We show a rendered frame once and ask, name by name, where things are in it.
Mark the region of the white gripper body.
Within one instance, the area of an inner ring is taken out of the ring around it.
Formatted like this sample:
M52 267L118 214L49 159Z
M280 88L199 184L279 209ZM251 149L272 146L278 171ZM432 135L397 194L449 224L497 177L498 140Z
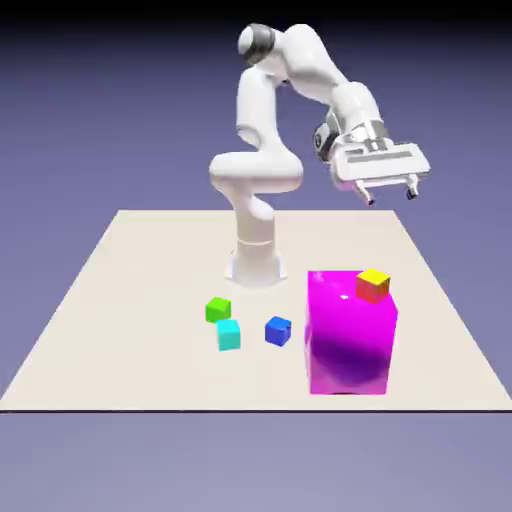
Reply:
M430 164L416 144L388 141L388 148L379 151L369 151L364 144L337 145L330 171L337 188L349 189L357 181L365 187L407 183L411 175L425 176Z

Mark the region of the small blue cube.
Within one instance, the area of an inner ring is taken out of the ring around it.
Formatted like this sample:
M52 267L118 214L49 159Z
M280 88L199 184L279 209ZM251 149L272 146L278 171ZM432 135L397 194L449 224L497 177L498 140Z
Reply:
M265 341L276 346L284 346L291 337L291 326L290 320L279 316L272 317L265 324Z

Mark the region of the small cyan cube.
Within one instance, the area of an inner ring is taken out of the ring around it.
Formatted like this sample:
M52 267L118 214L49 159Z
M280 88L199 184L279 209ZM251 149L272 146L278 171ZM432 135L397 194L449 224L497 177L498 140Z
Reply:
M217 342L220 351L239 349L241 331L237 320L224 319L216 322Z

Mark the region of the small green cube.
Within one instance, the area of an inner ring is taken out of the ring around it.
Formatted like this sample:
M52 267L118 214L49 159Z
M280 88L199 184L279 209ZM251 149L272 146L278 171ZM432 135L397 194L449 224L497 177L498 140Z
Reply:
M231 301L222 297L213 297L205 308L205 318L209 323L231 318Z

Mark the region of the small yellow cube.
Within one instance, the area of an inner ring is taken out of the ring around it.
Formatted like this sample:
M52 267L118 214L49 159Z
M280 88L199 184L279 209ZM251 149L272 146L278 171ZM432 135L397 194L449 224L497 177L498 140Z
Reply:
M368 268L356 276L356 295L372 304L379 303L389 295L391 276Z

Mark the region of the large magenta box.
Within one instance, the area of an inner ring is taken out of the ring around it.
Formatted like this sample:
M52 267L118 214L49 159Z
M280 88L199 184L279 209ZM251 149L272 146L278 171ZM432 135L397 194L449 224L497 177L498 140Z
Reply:
M358 270L307 275L305 360L313 395L384 395L398 309L390 292L357 294Z

